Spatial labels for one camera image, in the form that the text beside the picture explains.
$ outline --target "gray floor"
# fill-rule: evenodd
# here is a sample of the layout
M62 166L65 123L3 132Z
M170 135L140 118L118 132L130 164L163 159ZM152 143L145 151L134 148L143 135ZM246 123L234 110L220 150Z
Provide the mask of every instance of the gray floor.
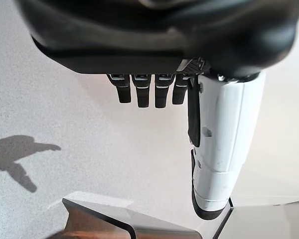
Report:
M299 38L268 77L233 196L239 205L299 200ZM0 239L52 234L69 194L123 198L150 216L201 226L191 204L186 105L157 110L152 95L151 107L138 109L132 97L120 105L106 77L46 58L12 2L0 1Z

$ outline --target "white plastic casing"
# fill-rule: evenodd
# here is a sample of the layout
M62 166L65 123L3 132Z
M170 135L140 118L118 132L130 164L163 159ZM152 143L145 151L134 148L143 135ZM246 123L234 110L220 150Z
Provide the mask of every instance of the white plastic casing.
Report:
M253 138L265 73L245 83L199 76L200 146L194 148L194 193L205 211L223 209Z

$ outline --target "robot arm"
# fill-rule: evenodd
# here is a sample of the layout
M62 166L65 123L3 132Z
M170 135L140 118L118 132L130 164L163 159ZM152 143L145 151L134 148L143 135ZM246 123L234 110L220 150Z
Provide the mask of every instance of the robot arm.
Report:
M83 74L107 74L121 103L173 104L188 88L192 199L203 219L225 207L246 160L269 66L290 51L299 0L15 0L36 46Z

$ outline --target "robotic hand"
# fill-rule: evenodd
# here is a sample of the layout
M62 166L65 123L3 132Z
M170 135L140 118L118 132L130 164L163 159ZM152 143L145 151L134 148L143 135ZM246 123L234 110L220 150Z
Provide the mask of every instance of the robotic hand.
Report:
M290 51L299 0L15 0L36 46L65 67L107 74L121 103L164 108L188 88L192 200L220 215L246 160L265 68Z

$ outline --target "metal mesh grille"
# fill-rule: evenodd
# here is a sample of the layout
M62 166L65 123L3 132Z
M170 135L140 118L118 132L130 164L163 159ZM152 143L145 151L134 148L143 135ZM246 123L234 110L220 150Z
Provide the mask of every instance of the metal mesh grille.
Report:
M192 61L185 67L185 69L178 73L183 74L199 74L202 72L204 66L204 60L199 58L194 58Z

